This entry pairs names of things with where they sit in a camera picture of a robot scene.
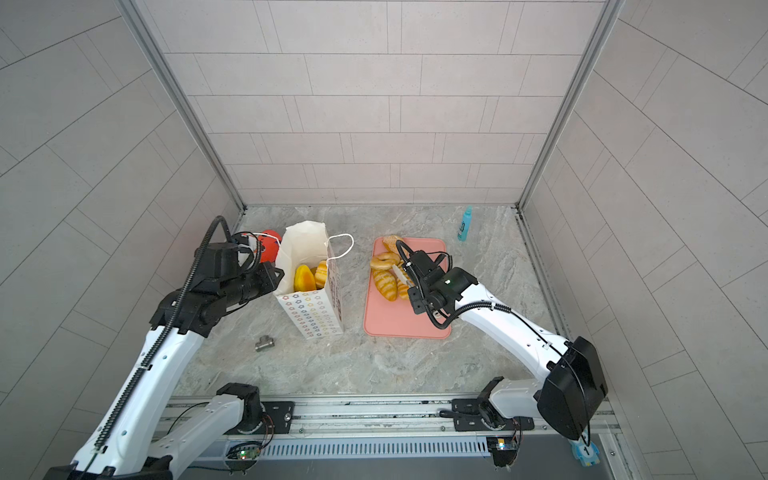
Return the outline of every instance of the bread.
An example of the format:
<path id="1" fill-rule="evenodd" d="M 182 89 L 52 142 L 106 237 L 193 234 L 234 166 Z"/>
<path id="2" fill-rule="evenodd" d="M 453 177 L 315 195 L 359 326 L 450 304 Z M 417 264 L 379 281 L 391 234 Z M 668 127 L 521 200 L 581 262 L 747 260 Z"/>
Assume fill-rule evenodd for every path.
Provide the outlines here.
<path id="1" fill-rule="evenodd" d="M 402 240 L 402 238 L 398 237 L 397 235 L 387 235 L 384 237 L 384 247 L 386 247 L 386 249 L 390 252 L 397 253 L 399 255 L 396 246 L 397 240 Z"/>
<path id="2" fill-rule="evenodd" d="M 320 262 L 320 265 L 317 266 L 317 270 L 315 270 L 315 286 L 318 289 L 323 288 L 326 285 L 326 280 L 328 280 L 328 263 L 323 260 Z"/>
<path id="3" fill-rule="evenodd" d="M 397 280 L 397 296 L 403 300 L 408 300 L 408 285 Z"/>
<path id="4" fill-rule="evenodd" d="M 371 259 L 371 268 L 374 270 L 389 270 L 397 265 L 397 260 L 380 260 L 376 257 Z"/>
<path id="5" fill-rule="evenodd" d="M 384 298 L 390 302 L 397 300 L 397 280 L 387 270 L 374 270 L 373 282 L 376 284 L 376 289 L 381 293 Z"/>

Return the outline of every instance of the blue spray bottle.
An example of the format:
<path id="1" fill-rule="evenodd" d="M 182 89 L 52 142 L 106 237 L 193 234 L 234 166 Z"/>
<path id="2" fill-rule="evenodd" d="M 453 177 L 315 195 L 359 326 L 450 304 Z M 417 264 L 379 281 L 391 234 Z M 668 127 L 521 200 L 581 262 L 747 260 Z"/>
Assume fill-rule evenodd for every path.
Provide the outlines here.
<path id="1" fill-rule="evenodd" d="M 462 217 L 462 224 L 458 228 L 458 241 L 463 242 L 467 240 L 467 233 L 469 233 L 469 222 L 472 221 L 472 205 L 467 207 Z"/>

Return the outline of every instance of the metal frame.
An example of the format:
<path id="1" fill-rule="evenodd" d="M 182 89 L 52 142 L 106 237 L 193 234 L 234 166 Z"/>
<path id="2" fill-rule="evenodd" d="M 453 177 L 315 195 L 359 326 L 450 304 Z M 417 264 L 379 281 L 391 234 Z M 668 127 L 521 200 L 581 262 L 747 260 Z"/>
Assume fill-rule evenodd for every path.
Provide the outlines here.
<path id="1" fill-rule="evenodd" d="M 568 91 L 563 97 L 563 102 L 560 105 L 558 114 L 554 118 L 549 133 L 547 133 L 544 146 L 541 148 L 541 152 L 539 152 L 538 159 L 531 171 L 531 176 L 528 178 L 528 182 L 525 184 L 523 193 L 518 201 L 517 207 L 520 211 L 525 209 L 531 199 L 531 194 L 533 193 L 536 182 L 539 177 L 541 177 L 544 165 L 562 134 L 568 116 L 576 106 L 576 100 L 578 100 L 579 95 L 581 95 L 581 91 L 584 90 L 587 78 L 589 78 L 589 74 L 592 72 L 594 64 L 598 61 L 600 51 L 603 48 L 603 45 L 605 45 L 605 42 L 611 33 L 611 29 L 616 23 L 616 18 L 619 16 L 619 11 L 621 10 L 623 3 L 624 0 L 607 0 L 603 4 L 598 23 L 594 26 L 592 36 L 589 38 L 584 54 L 581 56 L 581 60 L 576 68 L 576 73 L 574 73 L 571 83 L 568 85 Z"/>
<path id="2" fill-rule="evenodd" d="M 224 182 L 224 186 L 227 188 L 230 198 L 235 205 L 237 205 L 237 209 L 242 216 L 246 204 L 243 202 L 243 198 L 235 188 L 227 170 L 224 169 L 224 165 L 214 150 L 214 146 L 211 145 L 208 135 L 200 123 L 200 119 L 197 118 L 194 109 L 187 100 L 187 96 L 181 90 L 181 86 L 174 77 L 168 63 L 165 61 L 163 52 L 157 46 L 157 42 L 155 42 L 154 38 L 152 38 L 152 34 L 150 33 L 147 24 L 144 22 L 141 13 L 138 11 L 134 0 L 114 1 L 120 10 L 120 13 L 123 15 L 125 23 L 136 38 L 136 42 L 147 57 L 154 73 L 157 75 L 157 78 L 160 79 L 160 83 L 165 88 L 165 91 L 168 93 L 168 96 L 173 101 L 174 105 L 176 105 L 176 110 L 187 125 L 187 128 L 192 134 L 192 138 L 200 147 L 200 151 L 202 151 L 205 158 L 208 159 L 218 177 Z"/>

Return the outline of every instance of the white paper bag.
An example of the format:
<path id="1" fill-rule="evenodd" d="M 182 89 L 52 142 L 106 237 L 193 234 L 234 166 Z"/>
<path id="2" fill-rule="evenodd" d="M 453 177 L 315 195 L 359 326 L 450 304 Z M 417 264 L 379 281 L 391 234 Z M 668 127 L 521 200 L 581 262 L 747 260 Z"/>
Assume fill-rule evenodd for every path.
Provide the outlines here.
<path id="1" fill-rule="evenodd" d="M 283 269 L 285 276 L 273 295 L 305 339 L 328 335 L 339 335 L 341 327 L 341 286 L 336 259 L 346 255 L 352 246 L 338 257 L 333 256 L 329 240 L 334 237 L 352 235 L 341 233 L 328 237 L 326 225 L 310 220 L 286 228 L 280 249 L 277 251 L 275 266 Z M 320 290 L 294 292 L 293 278 L 299 265 L 309 268 L 327 260 L 328 280 Z"/>

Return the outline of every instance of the marble floor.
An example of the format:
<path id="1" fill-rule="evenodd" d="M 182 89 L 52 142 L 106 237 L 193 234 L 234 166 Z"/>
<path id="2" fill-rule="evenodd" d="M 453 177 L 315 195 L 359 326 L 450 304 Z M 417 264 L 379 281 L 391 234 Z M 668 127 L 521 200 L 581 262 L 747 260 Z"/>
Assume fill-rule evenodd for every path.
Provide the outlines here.
<path id="1" fill-rule="evenodd" d="M 374 337 L 362 329 L 368 262 L 374 239 L 388 233 L 443 239 L 454 265 L 499 299 L 554 330 L 509 207 L 474 207 L 468 240 L 456 240 L 464 207 L 251 207 L 241 230 L 277 230 L 303 220 L 326 223 L 329 235 L 351 233 L 353 250 L 339 260 L 344 333 L 305 340 L 271 295 L 223 319 L 192 359 L 176 396 L 210 395 L 227 382 L 257 385 L 264 395 L 479 392 L 495 376 L 531 378 L 494 340 L 457 320 L 444 340 Z M 346 239 L 333 240 L 346 245 Z M 254 344 L 270 335 L 276 346 Z"/>

